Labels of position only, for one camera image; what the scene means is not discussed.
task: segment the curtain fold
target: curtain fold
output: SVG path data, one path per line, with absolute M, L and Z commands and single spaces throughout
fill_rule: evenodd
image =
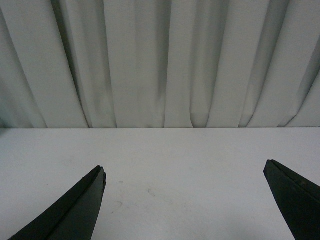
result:
M 0 0 L 0 126 L 320 126 L 320 2 Z

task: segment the fabric backdrop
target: fabric backdrop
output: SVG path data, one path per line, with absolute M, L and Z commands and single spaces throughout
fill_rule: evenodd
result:
M 0 0 L 5 128 L 320 126 L 318 0 Z

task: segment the white table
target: white table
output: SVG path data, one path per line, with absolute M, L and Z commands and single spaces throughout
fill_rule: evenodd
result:
M 275 159 L 320 184 L 320 128 L 0 131 L 0 239 L 96 165 L 93 240 L 293 240 L 264 177 Z

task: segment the table surface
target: table surface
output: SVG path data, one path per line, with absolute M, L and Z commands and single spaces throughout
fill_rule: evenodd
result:
M 97 165 L 93 240 L 294 240 L 263 174 L 275 159 L 320 184 L 320 128 L 0 131 L 0 239 Z

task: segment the dark spot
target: dark spot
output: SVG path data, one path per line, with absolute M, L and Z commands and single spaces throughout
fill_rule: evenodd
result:
M 152 192 L 152 189 L 151 189 L 151 188 L 148 188 L 147 191 L 148 191 L 148 194 L 150 194 L 151 196 L 153 196 L 153 197 L 156 196 L 156 195 Z

